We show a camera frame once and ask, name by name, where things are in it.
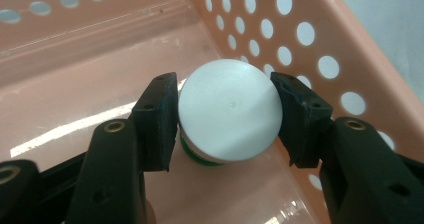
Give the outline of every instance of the small bottle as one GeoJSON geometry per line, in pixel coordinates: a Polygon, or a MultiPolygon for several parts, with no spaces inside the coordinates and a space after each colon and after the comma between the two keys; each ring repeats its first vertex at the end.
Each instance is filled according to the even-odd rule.
{"type": "Polygon", "coordinates": [[[205,165],[253,158],[275,140],[283,110],[277,89],[256,67],[221,59],[195,70],[178,104],[184,150],[205,165]]]}

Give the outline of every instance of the white lid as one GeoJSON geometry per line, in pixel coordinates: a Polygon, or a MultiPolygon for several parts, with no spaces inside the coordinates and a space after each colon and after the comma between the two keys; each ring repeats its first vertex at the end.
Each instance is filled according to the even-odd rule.
{"type": "Polygon", "coordinates": [[[198,68],[181,89],[180,125],[214,160],[240,161],[266,150],[281,127],[278,92],[256,67],[230,59],[198,68]]]}

